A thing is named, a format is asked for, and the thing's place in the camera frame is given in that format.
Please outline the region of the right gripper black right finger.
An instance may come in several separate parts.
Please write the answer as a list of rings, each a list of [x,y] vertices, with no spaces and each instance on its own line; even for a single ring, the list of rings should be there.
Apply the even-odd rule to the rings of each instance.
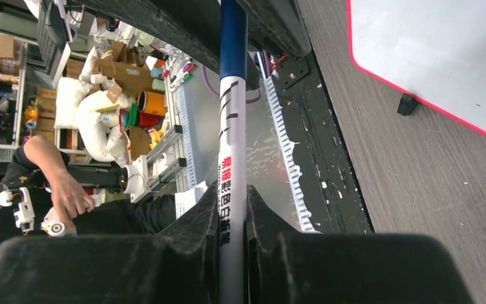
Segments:
[[[454,260],[417,234],[294,229],[247,188],[251,303],[472,303]]]

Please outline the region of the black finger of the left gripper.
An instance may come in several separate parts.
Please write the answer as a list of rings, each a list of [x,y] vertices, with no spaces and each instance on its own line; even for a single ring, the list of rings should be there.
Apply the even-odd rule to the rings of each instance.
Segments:
[[[249,17],[249,43],[274,55],[305,57],[311,43],[301,11],[293,0],[240,0]]]
[[[217,1],[82,1],[220,71],[220,5]]]

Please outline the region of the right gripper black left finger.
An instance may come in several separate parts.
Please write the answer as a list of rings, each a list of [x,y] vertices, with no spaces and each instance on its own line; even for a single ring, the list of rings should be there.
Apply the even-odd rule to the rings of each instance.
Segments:
[[[0,245],[0,303],[216,303],[217,185],[160,233],[16,237]]]

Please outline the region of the white marker blue cap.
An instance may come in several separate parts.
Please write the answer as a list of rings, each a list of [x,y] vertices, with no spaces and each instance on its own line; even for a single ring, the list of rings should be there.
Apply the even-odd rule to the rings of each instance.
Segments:
[[[222,0],[218,155],[219,303],[245,303],[247,13]]]

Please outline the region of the white whiteboard pink rim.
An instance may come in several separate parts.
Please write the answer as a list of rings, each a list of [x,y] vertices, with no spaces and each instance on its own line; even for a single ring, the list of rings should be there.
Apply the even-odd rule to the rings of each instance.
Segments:
[[[362,72],[486,136],[486,1],[348,1]]]

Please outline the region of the operator forearm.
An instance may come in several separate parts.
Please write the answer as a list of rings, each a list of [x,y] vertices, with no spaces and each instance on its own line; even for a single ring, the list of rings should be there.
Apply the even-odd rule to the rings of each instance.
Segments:
[[[44,136],[33,136],[24,145],[25,156],[48,180],[69,175],[60,150]]]

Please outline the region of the operator hand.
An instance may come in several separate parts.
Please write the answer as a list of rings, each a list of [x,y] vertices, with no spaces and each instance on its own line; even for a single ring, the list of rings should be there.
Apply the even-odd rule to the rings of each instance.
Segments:
[[[67,170],[53,171],[47,180],[51,186],[53,207],[67,228],[74,228],[73,219],[95,208],[94,199]]]

